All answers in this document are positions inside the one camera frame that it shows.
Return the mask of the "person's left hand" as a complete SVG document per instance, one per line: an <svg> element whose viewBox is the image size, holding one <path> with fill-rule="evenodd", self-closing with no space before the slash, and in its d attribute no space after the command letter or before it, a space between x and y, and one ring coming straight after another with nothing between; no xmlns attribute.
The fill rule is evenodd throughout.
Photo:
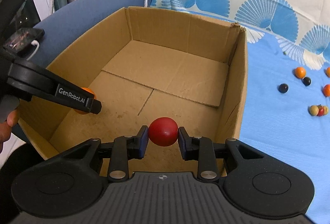
<svg viewBox="0 0 330 224"><path fill-rule="evenodd" d="M0 124L0 152L3 150L3 144L11 137L12 128L18 123L20 118L18 109L9 113L7 120Z"/></svg>

